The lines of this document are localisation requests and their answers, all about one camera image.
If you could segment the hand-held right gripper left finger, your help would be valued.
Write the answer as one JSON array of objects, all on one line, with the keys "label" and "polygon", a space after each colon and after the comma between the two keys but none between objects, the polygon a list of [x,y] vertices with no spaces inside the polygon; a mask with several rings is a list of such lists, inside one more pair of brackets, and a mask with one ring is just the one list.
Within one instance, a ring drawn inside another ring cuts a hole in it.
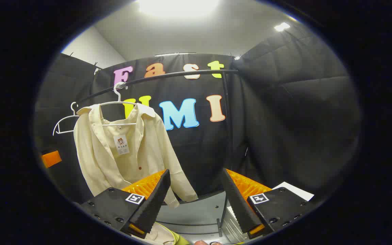
[{"label": "hand-held right gripper left finger", "polygon": [[151,232],[170,184],[169,169],[165,169],[123,189],[107,188],[80,208],[115,230],[144,239]]}]

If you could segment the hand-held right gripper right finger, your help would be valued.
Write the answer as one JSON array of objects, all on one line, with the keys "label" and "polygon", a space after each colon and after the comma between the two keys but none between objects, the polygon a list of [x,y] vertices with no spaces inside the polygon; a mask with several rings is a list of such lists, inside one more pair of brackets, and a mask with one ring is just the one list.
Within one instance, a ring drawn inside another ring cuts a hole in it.
[{"label": "hand-held right gripper right finger", "polygon": [[271,189],[224,168],[222,185],[243,233],[253,239],[294,224],[315,204],[285,187]]}]

